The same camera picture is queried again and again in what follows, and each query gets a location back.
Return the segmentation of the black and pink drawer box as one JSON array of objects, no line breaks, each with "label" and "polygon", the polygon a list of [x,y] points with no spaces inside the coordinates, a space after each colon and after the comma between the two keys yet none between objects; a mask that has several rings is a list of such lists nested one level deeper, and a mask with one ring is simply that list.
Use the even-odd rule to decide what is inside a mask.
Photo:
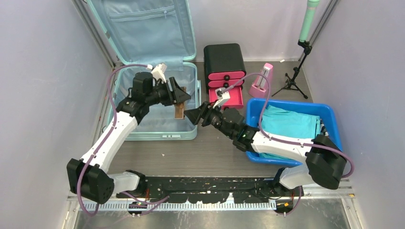
[{"label": "black and pink drawer box", "polygon": [[212,103],[217,99],[216,89],[235,85],[229,91],[231,98],[224,107],[242,109],[244,81],[239,80],[246,75],[246,70],[240,45],[237,43],[207,45],[203,49],[203,54],[204,80],[209,101]]}]

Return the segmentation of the teal cloth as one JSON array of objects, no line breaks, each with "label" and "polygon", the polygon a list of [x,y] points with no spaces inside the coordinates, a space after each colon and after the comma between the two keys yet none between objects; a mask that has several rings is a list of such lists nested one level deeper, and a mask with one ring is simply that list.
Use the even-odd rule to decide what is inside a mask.
[{"label": "teal cloth", "polygon": [[321,118],[268,105],[261,118],[264,131],[292,138],[315,138],[322,133]]}]

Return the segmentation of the light blue hard-shell suitcase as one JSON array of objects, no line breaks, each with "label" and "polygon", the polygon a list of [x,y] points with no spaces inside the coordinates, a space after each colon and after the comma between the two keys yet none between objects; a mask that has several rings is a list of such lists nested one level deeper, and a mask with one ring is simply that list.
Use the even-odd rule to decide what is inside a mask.
[{"label": "light blue hard-shell suitcase", "polygon": [[93,16],[125,68],[117,73],[113,101],[128,95],[133,78],[145,65],[167,65],[165,76],[174,77],[191,96],[184,108],[201,105],[201,82],[192,63],[196,42],[186,0],[90,0]]}]

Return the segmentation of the orange black camouflage garment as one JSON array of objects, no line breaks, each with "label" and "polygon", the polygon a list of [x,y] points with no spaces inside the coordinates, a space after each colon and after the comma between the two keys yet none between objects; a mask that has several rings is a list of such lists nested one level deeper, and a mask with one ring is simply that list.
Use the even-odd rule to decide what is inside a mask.
[{"label": "orange black camouflage garment", "polygon": [[320,134],[324,135],[326,137],[330,137],[330,134],[325,126],[325,123],[323,122],[322,119],[320,119]]}]

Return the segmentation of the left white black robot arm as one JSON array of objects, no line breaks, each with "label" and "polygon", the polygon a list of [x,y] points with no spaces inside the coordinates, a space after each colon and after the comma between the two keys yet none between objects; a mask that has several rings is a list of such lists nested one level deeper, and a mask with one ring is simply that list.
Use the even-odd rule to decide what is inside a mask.
[{"label": "left white black robot arm", "polygon": [[111,196],[124,191],[129,191],[136,198],[142,197],[147,190],[145,176],[133,170],[109,175],[111,162],[129,134],[149,113],[151,106],[172,106],[190,99],[191,96],[174,77],[163,80],[155,73],[137,73],[104,133],[80,159],[72,158],[67,163],[71,192],[79,200],[86,198],[97,204],[104,204]]}]

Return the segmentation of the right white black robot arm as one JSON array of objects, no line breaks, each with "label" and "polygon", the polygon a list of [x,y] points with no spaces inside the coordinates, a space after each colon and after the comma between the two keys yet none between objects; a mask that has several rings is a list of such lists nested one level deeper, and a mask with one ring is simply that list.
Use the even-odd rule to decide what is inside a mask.
[{"label": "right white black robot arm", "polygon": [[300,162],[299,166],[277,171],[270,186],[279,196],[309,184],[336,190],[341,179],[353,173],[350,170],[344,174],[346,165],[352,161],[324,135],[317,135],[314,139],[274,135],[246,124],[245,117],[238,110],[222,110],[210,102],[186,110],[184,115],[194,125],[213,126],[242,152],[272,153]]}]

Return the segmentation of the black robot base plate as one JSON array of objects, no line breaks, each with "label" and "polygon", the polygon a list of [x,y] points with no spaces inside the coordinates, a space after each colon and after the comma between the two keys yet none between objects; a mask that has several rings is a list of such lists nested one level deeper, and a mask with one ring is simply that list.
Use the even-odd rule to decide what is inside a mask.
[{"label": "black robot base plate", "polygon": [[242,204],[297,198],[303,196],[303,190],[282,188],[268,177],[145,177],[137,189],[117,194],[118,198],[129,196],[151,201],[167,198],[169,203],[180,204],[224,203],[233,198],[234,203]]}]

